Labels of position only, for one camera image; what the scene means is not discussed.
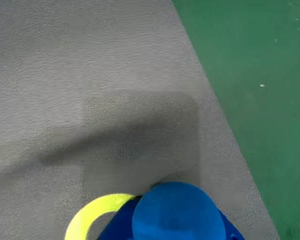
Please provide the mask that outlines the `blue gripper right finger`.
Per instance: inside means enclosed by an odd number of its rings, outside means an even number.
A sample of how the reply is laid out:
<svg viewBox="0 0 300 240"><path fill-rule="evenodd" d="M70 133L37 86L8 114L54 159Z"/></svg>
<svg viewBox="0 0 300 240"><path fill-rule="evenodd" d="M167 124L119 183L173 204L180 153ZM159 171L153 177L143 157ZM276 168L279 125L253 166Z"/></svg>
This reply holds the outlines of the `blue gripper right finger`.
<svg viewBox="0 0 300 240"><path fill-rule="evenodd" d="M238 229L227 219L227 217L219 210L225 228L226 240L245 240Z"/></svg>

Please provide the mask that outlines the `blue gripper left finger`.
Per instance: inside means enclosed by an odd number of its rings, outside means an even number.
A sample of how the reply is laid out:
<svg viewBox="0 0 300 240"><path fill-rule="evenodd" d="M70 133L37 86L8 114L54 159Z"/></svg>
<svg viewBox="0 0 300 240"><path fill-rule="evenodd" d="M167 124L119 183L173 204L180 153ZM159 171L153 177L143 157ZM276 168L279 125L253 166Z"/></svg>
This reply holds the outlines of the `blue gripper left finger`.
<svg viewBox="0 0 300 240"><path fill-rule="evenodd" d="M132 218L141 196L128 200L113 216L97 240L133 240Z"/></svg>

